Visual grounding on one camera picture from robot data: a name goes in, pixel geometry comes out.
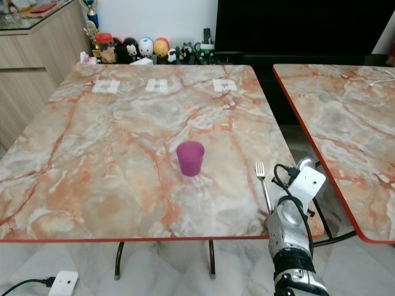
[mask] wooden cabinet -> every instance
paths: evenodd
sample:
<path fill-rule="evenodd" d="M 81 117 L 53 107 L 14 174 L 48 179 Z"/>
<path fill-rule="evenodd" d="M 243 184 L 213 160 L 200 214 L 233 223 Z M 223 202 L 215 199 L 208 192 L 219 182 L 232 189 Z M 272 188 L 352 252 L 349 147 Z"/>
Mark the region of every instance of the wooden cabinet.
<path fill-rule="evenodd" d="M 0 144 L 8 149 L 88 52 L 78 1 L 29 30 L 0 31 Z"/>

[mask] power cord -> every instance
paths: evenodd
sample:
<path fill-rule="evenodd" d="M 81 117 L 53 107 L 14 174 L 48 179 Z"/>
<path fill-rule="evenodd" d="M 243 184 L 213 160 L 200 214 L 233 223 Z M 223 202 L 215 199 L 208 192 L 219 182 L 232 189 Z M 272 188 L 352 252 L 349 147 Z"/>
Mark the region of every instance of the power cord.
<path fill-rule="evenodd" d="M 6 296 L 7 294 L 9 294 L 11 291 L 15 290 L 16 288 L 18 288 L 19 286 L 26 284 L 28 282 L 39 282 L 41 284 L 46 285 L 48 288 L 51 288 L 52 285 L 54 284 L 55 281 L 55 276 L 51 276 L 47 279 L 28 279 L 26 281 L 20 282 L 19 284 L 16 284 L 15 286 L 11 287 L 10 289 L 6 290 L 3 294 L 1 294 L 1 296 Z"/>
<path fill-rule="evenodd" d="M 293 196 L 290 193 L 288 188 L 285 186 L 284 182 L 278 177 L 277 169 L 279 167 L 283 168 L 284 170 L 286 170 L 287 173 L 290 176 L 292 176 L 292 175 L 294 175 L 296 173 L 295 168 L 288 167 L 288 166 L 282 165 L 280 163 L 277 163 L 274 166 L 274 177 L 277 180 L 277 185 L 279 185 L 281 188 L 283 188 L 285 190 L 285 192 L 287 193 L 287 195 L 288 195 L 286 197 L 283 197 L 283 200 L 291 200 L 291 201 L 293 201 L 293 203 L 295 204 L 297 210 L 299 211 L 299 213 L 302 216 L 303 224 L 306 227 L 307 236 L 309 237 L 309 249 L 310 249 L 311 258 L 313 258 L 313 249 L 314 249 L 313 236 L 311 235 L 311 230 L 310 230 L 309 224 L 307 223 L 307 218 L 306 218 L 305 214 L 303 213 L 303 208 L 300 206 L 300 201 L 295 196 Z"/>
<path fill-rule="evenodd" d="M 372 88 L 372 87 L 374 87 L 375 83 L 395 81 L 395 75 L 393 73 L 391 73 L 390 71 L 385 71 L 385 73 L 391 75 L 393 78 L 388 79 L 388 80 L 377 80 L 377 81 L 370 83 L 369 86 Z"/>

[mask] white wall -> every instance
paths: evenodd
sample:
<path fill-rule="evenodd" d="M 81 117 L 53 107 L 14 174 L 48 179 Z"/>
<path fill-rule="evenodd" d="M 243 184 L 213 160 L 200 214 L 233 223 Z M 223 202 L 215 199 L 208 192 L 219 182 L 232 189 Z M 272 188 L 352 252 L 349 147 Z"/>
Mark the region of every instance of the white wall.
<path fill-rule="evenodd" d="M 387 54 L 392 48 L 392 43 L 395 40 L 395 10 L 393 16 L 390 18 L 387 27 L 378 40 L 373 54 Z"/>
<path fill-rule="evenodd" d="M 170 43 L 200 42 L 210 28 L 215 40 L 217 6 L 218 0 L 99 0 L 99 26 L 121 39 L 164 37 Z"/>

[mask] white floor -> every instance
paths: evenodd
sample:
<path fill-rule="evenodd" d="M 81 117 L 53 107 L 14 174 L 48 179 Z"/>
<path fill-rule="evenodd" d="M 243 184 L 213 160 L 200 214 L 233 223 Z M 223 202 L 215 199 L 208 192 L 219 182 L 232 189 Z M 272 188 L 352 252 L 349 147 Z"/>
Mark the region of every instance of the white floor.
<path fill-rule="evenodd" d="M 7 150 L 0 144 L 0 159 L 6 154 Z"/>
<path fill-rule="evenodd" d="M 312 154 L 300 131 L 284 128 L 283 132 L 296 160 Z M 350 229 L 330 186 L 320 193 L 319 201 L 334 233 Z M 211 280 L 208 242 L 126 243 L 119 281 L 114 281 L 116 243 L 0 244 L 0 294 L 26 279 L 75 270 L 80 273 L 77 296 L 269 296 L 274 287 L 267 244 L 267 240 L 215 241 L 217 278 Z M 354 237 L 316 248 L 314 264 L 332 296 L 394 295 L 392 246 L 365 244 Z M 48 292 L 44 285 L 30 283 L 9 295 Z"/>

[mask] black tv screen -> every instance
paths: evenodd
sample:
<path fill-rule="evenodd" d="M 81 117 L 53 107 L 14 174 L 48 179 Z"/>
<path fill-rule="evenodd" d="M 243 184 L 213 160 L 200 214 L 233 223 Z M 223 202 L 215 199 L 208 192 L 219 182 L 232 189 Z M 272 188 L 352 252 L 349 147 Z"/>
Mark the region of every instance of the black tv screen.
<path fill-rule="evenodd" d="M 395 7 L 380 4 L 363 6 L 360 2 L 341 7 L 338 2 L 321 2 L 304 7 L 298 1 L 218 0 L 215 50 L 276 55 L 371 54 Z"/>

